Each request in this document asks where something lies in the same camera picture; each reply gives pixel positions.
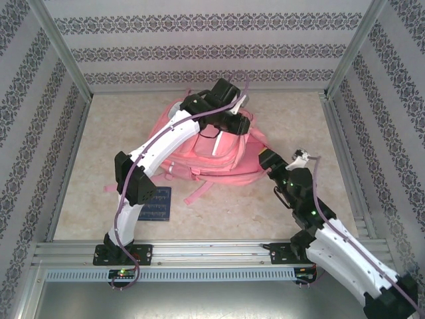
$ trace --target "pink backpack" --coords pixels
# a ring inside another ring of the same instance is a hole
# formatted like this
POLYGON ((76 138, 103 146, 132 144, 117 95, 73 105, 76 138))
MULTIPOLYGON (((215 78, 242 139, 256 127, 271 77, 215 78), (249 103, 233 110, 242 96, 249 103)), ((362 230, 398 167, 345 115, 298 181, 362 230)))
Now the pink backpack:
MULTIPOLYGON (((176 103, 172 102, 162 113, 149 135, 151 138, 169 121, 169 112, 176 103)), ((152 180, 179 177, 188 180, 203 180, 205 183, 185 199, 190 205, 214 183, 246 185, 260 179, 266 172, 258 162, 258 154, 268 147, 265 135, 256 127, 255 117, 246 110, 240 113, 251 121, 248 134, 237 136, 220 132, 208 125, 200 134, 181 144, 162 164, 166 173, 154 176, 152 180)))

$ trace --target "damask border pattern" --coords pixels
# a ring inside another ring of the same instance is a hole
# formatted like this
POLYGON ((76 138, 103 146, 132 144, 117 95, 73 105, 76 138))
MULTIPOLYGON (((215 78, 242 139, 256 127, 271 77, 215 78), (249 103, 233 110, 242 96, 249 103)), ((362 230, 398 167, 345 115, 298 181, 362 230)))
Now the damask border pattern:
POLYGON ((17 111, 21 108, 21 103, 27 95, 29 86, 33 83, 35 74, 50 46, 50 41, 43 29, 37 33, 31 47, 25 55, 16 77, 12 80, 12 85, 6 92, 0 105, 0 148, 6 140, 7 132, 10 131, 17 111))
POLYGON ((28 132, 22 142, 19 155, 16 162, 12 166, 12 172, 9 173, 9 179, 6 181, 4 190, 1 192, 0 198, 0 239, 3 238, 3 232, 6 230, 8 220, 15 208, 17 196, 21 192, 22 184, 27 176, 27 170, 33 160, 37 146, 39 145, 41 135, 48 120, 48 115, 52 110, 54 100, 58 95, 60 85, 66 74, 66 68, 62 61, 59 60, 48 80, 46 88, 37 110, 34 113, 28 132))
POLYGON ((425 54, 425 9, 418 0, 390 0, 404 26, 417 41, 420 52, 425 54))
POLYGON ((355 30, 361 13, 222 13, 71 17, 54 21, 63 35, 175 31, 355 30))
POLYGON ((341 58, 345 45, 183 45, 72 49, 77 62, 203 58, 341 58))
POLYGON ((363 92, 371 104, 371 110, 375 115, 398 176, 401 178, 401 184, 408 195, 412 211, 421 225, 421 231, 425 232, 425 191, 421 189, 422 185, 418 182, 418 175, 413 170, 413 165, 410 164, 410 158, 403 148, 402 140, 398 137, 390 112, 386 109, 384 100, 361 54, 356 56, 352 65, 363 87, 363 92))
MULTIPOLYGON (((66 131, 68 129, 72 113, 75 109, 78 96, 79 91, 76 85, 73 84, 66 99, 58 126, 56 127, 46 161, 44 162, 44 165, 41 169, 41 174, 39 180, 37 181, 37 188, 34 191, 31 204, 28 207, 27 214, 25 215, 25 222, 23 223, 21 232, 19 233, 19 240, 16 243, 17 246, 13 251, 13 259, 10 260, 11 266, 7 269, 6 279, 2 282, 2 289, 0 291, 0 318, 6 318, 8 312, 11 309, 12 301, 16 293, 16 288, 18 287, 19 278, 25 266, 25 259, 27 258, 28 249, 34 237, 35 229, 39 221, 39 215, 44 205, 45 195, 48 191, 54 169, 56 168, 56 163, 60 155, 60 149, 62 148, 63 141, 66 136, 66 131)), ((84 112, 82 112, 79 119, 78 126, 81 124, 83 113, 84 112)), ((74 142, 71 147, 66 167, 68 167, 72 148, 74 147, 74 142)))
POLYGON ((396 244, 397 251, 400 254, 400 260, 403 263, 403 268, 409 270, 415 280, 425 288, 424 276, 419 273, 420 267, 419 264, 414 260, 412 245, 407 240, 406 230, 403 223, 400 221, 400 216, 398 215, 397 208, 394 205, 394 199, 392 198, 388 184, 385 181, 385 176, 382 173, 381 164, 377 159, 371 137, 367 132, 363 117, 361 116, 359 107, 357 106, 357 101, 355 100, 353 91, 349 86, 347 78, 344 78, 341 85, 339 86, 339 89, 344 98, 345 105, 356 132, 356 136, 363 151, 363 156, 368 165, 369 173, 373 179, 373 185, 378 195, 377 198, 381 203, 384 216, 387 219, 388 229, 396 244))
MULTIPOLYGON (((219 78, 228 78, 234 70, 206 71, 155 71, 155 72, 110 72, 86 73, 87 83, 93 84, 137 84, 137 83, 195 83, 216 82, 219 78)), ((328 81, 333 70, 245 70, 253 82, 271 81, 328 81)), ((238 73, 234 78, 243 82, 244 77, 238 73)))
POLYGON ((410 117, 410 121, 419 133, 418 136, 422 140, 422 145, 425 147, 424 98, 419 95, 420 93, 416 89, 415 83, 409 76, 401 58, 397 55, 397 51, 395 51, 394 45, 378 21, 369 33, 369 40, 378 53, 382 65, 390 76, 392 85, 396 89, 398 97, 407 111, 407 115, 410 117))
POLYGON ((10 0, 0 14, 0 56, 3 56, 15 32, 28 15, 29 5, 25 0, 10 0))

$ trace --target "beige tile floor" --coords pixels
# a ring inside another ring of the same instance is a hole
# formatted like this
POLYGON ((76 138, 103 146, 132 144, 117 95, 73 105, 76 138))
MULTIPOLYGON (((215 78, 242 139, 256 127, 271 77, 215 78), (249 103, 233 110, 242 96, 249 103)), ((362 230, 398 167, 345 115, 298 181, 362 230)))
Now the beige tile floor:
MULTIPOLYGON (((116 212, 114 156, 142 145, 164 107, 182 94, 95 95, 64 200, 55 239, 103 239, 116 212)), ((321 155, 319 196, 357 235, 355 222, 317 93, 253 92, 246 108, 287 161, 297 147, 321 155)), ((289 239, 299 231, 267 177, 245 187, 215 185, 197 202, 183 199, 200 184, 173 180, 169 222, 139 221, 136 239, 289 239)))

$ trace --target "wall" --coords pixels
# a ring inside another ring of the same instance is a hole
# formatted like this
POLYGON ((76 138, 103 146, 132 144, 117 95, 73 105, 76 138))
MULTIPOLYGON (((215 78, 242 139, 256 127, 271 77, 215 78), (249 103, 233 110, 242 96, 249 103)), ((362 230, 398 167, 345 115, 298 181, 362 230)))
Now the wall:
MULTIPOLYGON (((389 1, 334 98, 377 235, 425 287, 425 1, 389 1)), ((424 292, 420 295, 425 306, 424 292)))
POLYGON ((44 241, 85 103, 27 2, 0 3, 0 318, 44 241))
POLYGON ((323 89, 371 0, 50 0, 94 92, 184 89, 246 70, 252 88, 323 89))

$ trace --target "robotic arm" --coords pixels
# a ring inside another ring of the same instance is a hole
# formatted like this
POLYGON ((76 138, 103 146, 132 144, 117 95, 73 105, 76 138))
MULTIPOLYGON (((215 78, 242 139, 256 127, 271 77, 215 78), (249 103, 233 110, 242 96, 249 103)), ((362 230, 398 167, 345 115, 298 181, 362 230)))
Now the robotic arm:
MULTIPOLYGON (((249 119, 237 112, 246 101, 247 96, 221 78, 211 91, 186 97, 168 124, 140 148, 129 155, 117 154, 115 171, 120 206, 114 226, 104 238, 104 246, 117 265, 128 264, 128 255, 122 247, 131 250, 141 208, 156 191, 150 177, 162 161, 208 124, 232 134, 248 133, 249 119), (234 107, 226 108, 231 102, 234 107)), ((291 164, 270 149, 259 155, 260 165, 276 183, 274 193, 292 210, 302 229, 291 238, 292 253, 321 266, 336 278, 364 306, 367 318, 407 319, 415 311, 411 304, 418 300, 416 282, 409 274, 399 276, 377 260, 315 196, 313 176, 305 168, 309 159, 304 150, 294 154, 291 164), (397 291, 394 283, 405 296, 397 291)))

